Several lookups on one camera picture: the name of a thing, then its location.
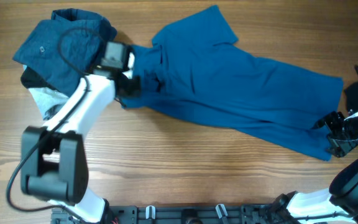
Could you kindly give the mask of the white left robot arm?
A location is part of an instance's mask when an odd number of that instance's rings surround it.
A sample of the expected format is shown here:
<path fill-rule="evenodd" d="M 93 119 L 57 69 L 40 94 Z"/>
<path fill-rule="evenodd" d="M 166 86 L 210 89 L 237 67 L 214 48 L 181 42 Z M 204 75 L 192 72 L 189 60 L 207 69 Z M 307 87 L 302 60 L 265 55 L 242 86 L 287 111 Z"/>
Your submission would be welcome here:
<path fill-rule="evenodd" d="M 101 112 L 117 95 L 137 95 L 139 78 L 132 77 L 131 46 L 108 42 L 100 65 L 83 75 L 63 108 L 42 127 L 22 134 L 22 160 L 16 174 L 21 190 L 60 208 L 80 223 L 114 223 L 106 199 L 89 187 L 84 140 Z"/>

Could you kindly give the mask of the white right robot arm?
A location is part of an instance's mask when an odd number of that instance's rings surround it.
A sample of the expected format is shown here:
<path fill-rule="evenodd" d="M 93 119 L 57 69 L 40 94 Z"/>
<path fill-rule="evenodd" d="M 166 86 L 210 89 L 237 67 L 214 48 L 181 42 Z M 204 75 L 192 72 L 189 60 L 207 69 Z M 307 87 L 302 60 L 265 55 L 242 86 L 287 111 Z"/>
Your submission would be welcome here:
<path fill-rule="evenodd" d="M 358 112 L 345 118 L 332 112 L 318 120 L 314 128 L 326 127 L 331 146 L 328 151 L 345 156 L 358 146 Z M 329 188 L 312 193 L 282 194 L 270 206 L 269 223 L 358 223 L 358 159 L 342 170 Z"/>

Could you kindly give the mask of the teal blue t-shirt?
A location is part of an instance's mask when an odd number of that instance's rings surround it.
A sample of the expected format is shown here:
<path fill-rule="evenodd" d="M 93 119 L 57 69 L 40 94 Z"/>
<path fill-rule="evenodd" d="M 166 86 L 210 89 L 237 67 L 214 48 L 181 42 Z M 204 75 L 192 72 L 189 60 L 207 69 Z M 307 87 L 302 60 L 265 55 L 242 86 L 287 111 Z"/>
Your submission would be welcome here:
<path fill-rule="evenodd" d="M 314 124 L 338 107 L 343 81 L 236 47 L 217 6 L 165 26 L 150 48 L 134 47 L 140 96 L 152 108 L 197 124 L 231 128 L 327 161 L 328 130 Z"/>

